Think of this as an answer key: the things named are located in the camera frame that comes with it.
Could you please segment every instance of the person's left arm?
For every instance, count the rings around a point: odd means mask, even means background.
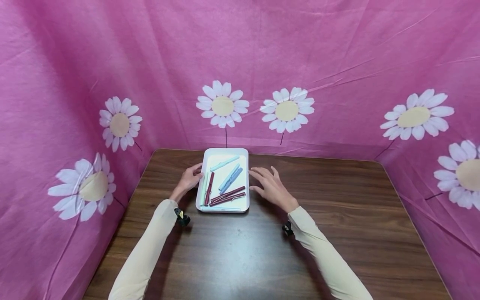
[[[165,240],[172,231],[177,215],[174,209],[180,199],[202,178],[202,164],[185,170],[169,199],[156,208],[145,233],[130,253],[115,279],[109,300],[142,300]]]

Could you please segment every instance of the right hand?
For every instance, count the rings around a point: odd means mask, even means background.
[[[291,213],[299,207],[297,199],[295,199],[283,186],[278,171],[274,167],[271,168],[273,174],[265,168],[251,168],[251,170],[248,171],[248,173],[257,179],[263,186],[262,189],[253,185],[250,186],[250,190],[259,193],[260,196],[279,206],[287,214]]]

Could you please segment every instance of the hand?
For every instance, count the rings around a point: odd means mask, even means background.
[[[202,163],[186,169],[169,199],[176,202],[180,201],[180,199],[197,185],[200,179],[204,176],[204,174],[200,172],[201,170]]]
[[[250,190],[256,191],[269,202],[278,205],[287,214],[291,213],[299,207],[297,199],[293,198],[283,186],[278,171],[274,167],[271,168],[273,174],[265,168],[252,168],[248,171],[248,173],[257,179],[263,186],[263,189],[258,186],[250,186]]]

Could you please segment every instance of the person's right arm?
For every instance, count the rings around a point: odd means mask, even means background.
[[[295,239],[314,257],[332,295],[338,300],[372,300],[365,286],[318,229],[312,217],[283,186],[277,170],[272,167],[272,171],[273,174],[265,168],[252,168],[250,175],[262,184],[263,189],[257,186],[250,189],[288,214]]]

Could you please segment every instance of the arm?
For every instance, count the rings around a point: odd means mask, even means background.
[[[295,239],[314,257],[318,269],[336,299],[372,300],[365,286],[320,232],[312,217],[283,186],[277,170],[274,167],[272,170],[273,174],[265,168],[252,168],[249,171],[250,175],[261,183],[263,189],[257,186],[251,186],[250,189],[278,205],[288,214]]]
[[[178,202],[185,193],[202,178],[203,175],[199,170],[201,166],[202,164],[198,164],[186,169],[170,198],[158,205],[145,233],[115,279],[108,300],[142,300],[144,298],[165,240],[177,221],[174,209],[178,207]]]

